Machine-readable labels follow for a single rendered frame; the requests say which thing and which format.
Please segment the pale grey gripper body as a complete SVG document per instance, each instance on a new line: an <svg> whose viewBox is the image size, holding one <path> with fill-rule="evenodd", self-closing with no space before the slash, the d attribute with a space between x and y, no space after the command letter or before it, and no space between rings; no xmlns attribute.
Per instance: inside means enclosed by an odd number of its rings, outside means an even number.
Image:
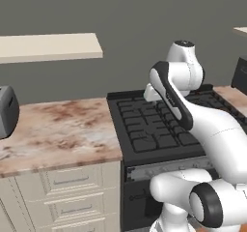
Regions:
<svg viewBox="0 0 247 232"><path fill-rule="evenodd" d="M150 83L147 84L145 92L144 92L144 99L147 102L158 102L161 101L162 98L159 94L153 89Z"/></svg>

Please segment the black stove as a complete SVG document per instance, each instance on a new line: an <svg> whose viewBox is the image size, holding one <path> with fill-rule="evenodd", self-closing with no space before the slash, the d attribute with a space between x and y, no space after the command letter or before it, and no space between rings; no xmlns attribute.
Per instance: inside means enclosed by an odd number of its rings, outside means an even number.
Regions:
<svg viewBox="0 0 247 232"><path fill-rule="evenodd" d="M200 143L178 125L164 102L147 102L142 90L110 93L107 102L123 153L122 192L124 183L151 180L166 171L196 167L218 177Z"/></svg>

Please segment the black box appliance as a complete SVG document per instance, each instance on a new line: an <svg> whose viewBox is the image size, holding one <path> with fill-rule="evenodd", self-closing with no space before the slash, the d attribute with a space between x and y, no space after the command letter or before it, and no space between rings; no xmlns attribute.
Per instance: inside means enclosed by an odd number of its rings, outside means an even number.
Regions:
<svg viewBox="0 0 247 232"><path fill-rule="evenodd" d="M247 56L238 58L231 86L247 96Z"/></svg>

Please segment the black oven door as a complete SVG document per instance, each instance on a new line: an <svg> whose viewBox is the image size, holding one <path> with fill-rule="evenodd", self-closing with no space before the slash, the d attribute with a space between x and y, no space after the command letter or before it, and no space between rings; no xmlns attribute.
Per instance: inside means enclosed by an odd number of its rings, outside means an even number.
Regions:
<svg viewBox="0 0 247 232"><path fill-rule="evenodd" d="M150 180L123 184L122 230L149 227L159 217L162 204L153 199Z"/></svg>

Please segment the cream drawer front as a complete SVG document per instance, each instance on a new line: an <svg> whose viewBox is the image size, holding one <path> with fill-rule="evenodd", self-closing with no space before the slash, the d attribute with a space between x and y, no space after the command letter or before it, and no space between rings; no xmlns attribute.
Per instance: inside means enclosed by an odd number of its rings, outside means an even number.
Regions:
<svg viewBox="0 0 247 232"><path fill-rule="evenodd" d="M85 218L103 213L103 193L79 195L45 202L54 221Z"/></svg>
<svg viewBox="0 0 247 232"><path fill-rule="evenodd" d="M52 232L104 232L105 218L96 218L69 225L58 226L51 229Z"/></svg>
<svg viewBox="0 0 247 232"><path fill-rule="evenodd" d="M102 185L100 164L86 165L40 173L41 183L47 195L79 189L95 189Z"/></svg>

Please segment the grey toaster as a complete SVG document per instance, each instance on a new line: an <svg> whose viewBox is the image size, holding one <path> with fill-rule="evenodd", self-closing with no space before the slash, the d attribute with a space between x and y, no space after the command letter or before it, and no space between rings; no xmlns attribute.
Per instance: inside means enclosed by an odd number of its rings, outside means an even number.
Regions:
<svg viewBox="0 0 247 232"><path fill-rule="evenodd" d="M19 103L11 86L0 86L0 139L14 132L19 118Z"/></svg>

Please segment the cream cupboard door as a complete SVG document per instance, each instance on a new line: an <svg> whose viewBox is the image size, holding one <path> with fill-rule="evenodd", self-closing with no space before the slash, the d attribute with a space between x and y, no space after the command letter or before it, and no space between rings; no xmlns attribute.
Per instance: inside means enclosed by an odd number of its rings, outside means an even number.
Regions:
<svg viewBox="0 0 247 232"><path fill-rule="evenodd" d="M15 177L0 179L0 210L11 232L36 232Z"/></svg>

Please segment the beige wall shelf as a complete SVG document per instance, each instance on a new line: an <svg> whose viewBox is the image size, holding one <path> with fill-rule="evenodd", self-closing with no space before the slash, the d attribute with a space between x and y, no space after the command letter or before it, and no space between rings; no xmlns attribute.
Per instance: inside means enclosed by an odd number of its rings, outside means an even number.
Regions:
<svg viewBox="0 0 247 232"><path fill-rule="evenodd" d="M95 33L0 37L0 64L102 57Z"/></svg>
<svg viewBox="0 0 247 232"><path fill-rule="evenodd" d="M233 32L247 38L247 27L234 27Z"/></svg>

